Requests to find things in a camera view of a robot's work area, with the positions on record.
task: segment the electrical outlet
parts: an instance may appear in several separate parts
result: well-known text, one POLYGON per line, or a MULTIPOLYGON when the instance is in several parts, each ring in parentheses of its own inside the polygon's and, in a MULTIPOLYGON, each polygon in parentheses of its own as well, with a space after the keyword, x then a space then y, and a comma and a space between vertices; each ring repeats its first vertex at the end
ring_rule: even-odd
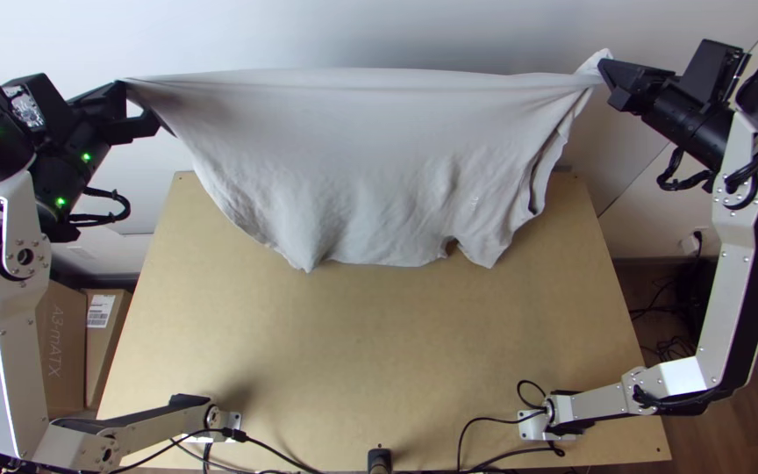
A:
POLYGON ((692 229, 692 233, 683 237, 677 242, 677 246, 681 249, 684 255, 694 256, 697 255, 699 250, 704 248, 704 240, 706 239, 706 227, 695 227, 692 229), (695 236, 695 233, 700 233, 700 239, 695 236))

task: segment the white wall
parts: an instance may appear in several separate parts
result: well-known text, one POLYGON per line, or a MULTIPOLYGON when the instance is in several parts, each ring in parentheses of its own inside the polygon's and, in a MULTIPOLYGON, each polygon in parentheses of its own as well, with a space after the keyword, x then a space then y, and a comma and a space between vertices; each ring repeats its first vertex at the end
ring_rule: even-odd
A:
MULTIPOLYGON (((742 81, 758 68, 758 43, 751 53, 742 81)), ((633 121, 650 130, 637 118, 633 121)), ((664 147, 600 216, 604 238, 614 258, 680 256, 683 253, 678 241, 697 228, 705 228, 705 253, 715 255, 718 251, 718 236, 711 223, 710 196, 700 188, 666 192, 657 187, 656 177, 668 165, 674 149, 671 144, 664 147)), ((690 176, 703 168, 687 155, 676 176, 690 176)))
MULTIPOLYGON (((603 47, 682 70, 702 38, 751 47, 758 0, 1 0, 0 79, 46 72, 71 97, 118 77, 233 68, 566 73, 603 47)), ((564 155, 599 211, 665 143, 605 100, 604 90, 591 99, 564 155)), ((132 201, 133 216, 113 228, 152 232, 173 172, 190 164, 165 133, 115 147, 93 180, 132 201)), ((105 206, 84 199, 78 211, 105 206)))

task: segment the wooden floor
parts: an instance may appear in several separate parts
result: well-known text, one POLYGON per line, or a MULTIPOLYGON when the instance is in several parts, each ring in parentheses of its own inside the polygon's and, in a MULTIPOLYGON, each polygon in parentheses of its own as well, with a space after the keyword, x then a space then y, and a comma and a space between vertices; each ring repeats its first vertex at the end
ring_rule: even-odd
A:
MULTIPOLYGON (((645 307, 658 290, 657 283, 675 274, 674 266, 625 264, 617 267, 619 283, 630 308, 645 307)), ((658 305, 670 302, 671 291, 658 305)), ((654 347, 656 342, 685 334, 683 325, 671 315, 648 314, 634 322, 640 344, 654 347)), ((647 365, 658 361, 645 354, 647 365)), ((584 474, 671 474, 671 473, 758 473, 758 377, 730 399, 710 406, 701 416, 663 419, 669 437, 672 461, 663 463, 612 466, 576 466, 584 474)), ((523 470, 528 474, 562 474, 564 469, 523 470)), ((133 470, 137 474, 191 473, 193 470, 133 470)))

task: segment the screw hole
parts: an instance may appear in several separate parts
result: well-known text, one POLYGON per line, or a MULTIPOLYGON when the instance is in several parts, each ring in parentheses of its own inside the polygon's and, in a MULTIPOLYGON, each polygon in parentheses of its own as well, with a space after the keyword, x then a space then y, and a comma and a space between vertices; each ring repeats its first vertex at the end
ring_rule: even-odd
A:
POLYGON ((27 265, 31 263, 33 260, 34 260, 34 253, 27 248, 23 248, 17 253, 17 262, 19 262, 20 265, 27 265))

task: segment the metal bracket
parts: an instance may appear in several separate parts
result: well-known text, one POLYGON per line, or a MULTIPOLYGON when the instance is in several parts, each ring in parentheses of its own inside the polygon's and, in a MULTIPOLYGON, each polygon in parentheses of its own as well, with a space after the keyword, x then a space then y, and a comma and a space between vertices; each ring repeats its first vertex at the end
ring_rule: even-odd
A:
MULTIPOLYGON (((532 410, 525 410, 517 412, 517 420, 525 418, 531 413, 532 410)), ((578 439, 574 434, 564 434, 558 436, 557 434, 551 434, 546 431, 548 427, 548 413, 535 416, 530 420, 525 420, 519 423, 519 437, 522 441, 574 441, 578 439)))

